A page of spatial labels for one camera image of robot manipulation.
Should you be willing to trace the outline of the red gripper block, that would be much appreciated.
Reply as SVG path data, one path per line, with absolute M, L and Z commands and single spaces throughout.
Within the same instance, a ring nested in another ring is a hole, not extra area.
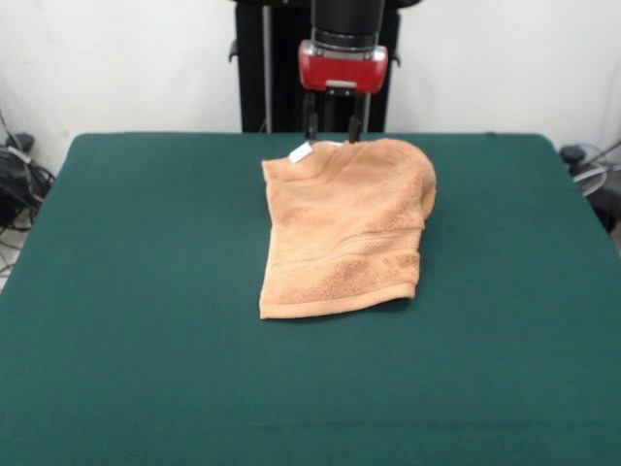
M 300 82 L 307 91 L 303 102 L 304 137 L 314 142 L 318 132 L 315 91 L 345 89 L 356 93 L 353 114 L 348 121 L 347 140 L 360 141 L 368 130 L 371 94 L 378 93 L 384 83 L 389 54 L 384 46 L 371 51 L 350 52 L 327 50 L 312 40 L 304 40 L 298 48 Z

